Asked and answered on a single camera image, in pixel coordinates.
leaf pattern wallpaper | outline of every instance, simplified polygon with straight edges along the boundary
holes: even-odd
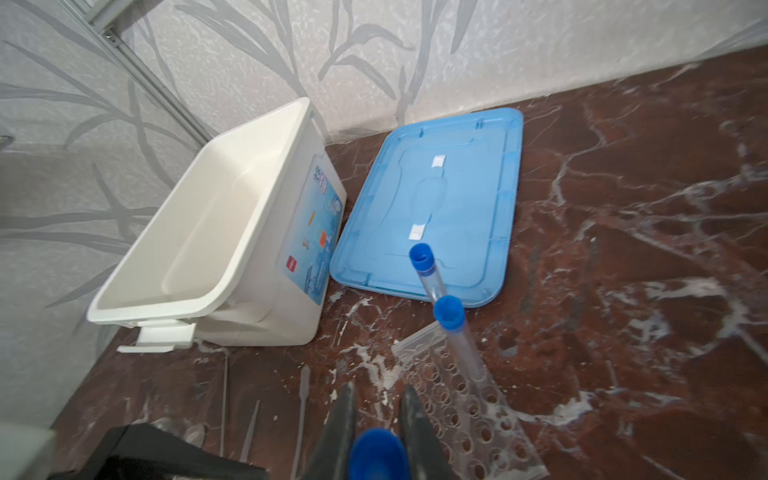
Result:
[[[0,412],[48,426],[114,335],[84,312],[199,146],[57,2],[0,15]]]
[[[140,0],[119,25],[215,131],[309,97],[326,141],[695,58],[764,0]]]

blue test tube cap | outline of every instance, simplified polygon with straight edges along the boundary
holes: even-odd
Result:
[[[464,306],[462,301],[453,295],[440,297],[435,302],[433,313],[440,326],[448,332],[455,332],[464,326]]]
[[[426,272],[435,266],[435,256],[432,254],[432,249],[426,243],[417,243],[411,247],[409,256],[411,257],[413,268],[418,272]]]
[[[389,430],[370,429],[352,445],[348,473],[349,480],[408,480],[406,448]]]

brown marble tabletop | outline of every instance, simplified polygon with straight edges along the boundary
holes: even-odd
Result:
[[[525,116],[505,285],[470,310],[475,340],[552,478],[764,478],[768,449],[768,48],[513,104]],[[352,209],[386,134],[328,147]],[[59,416],[57,468],[107,429],[171,417],[207,426],[289,476],[299,378],[312,368],[301,466],[336,390],[358,429],[394,427],[392,344],[430,305],[331,280],[305,346],[115,352]]]

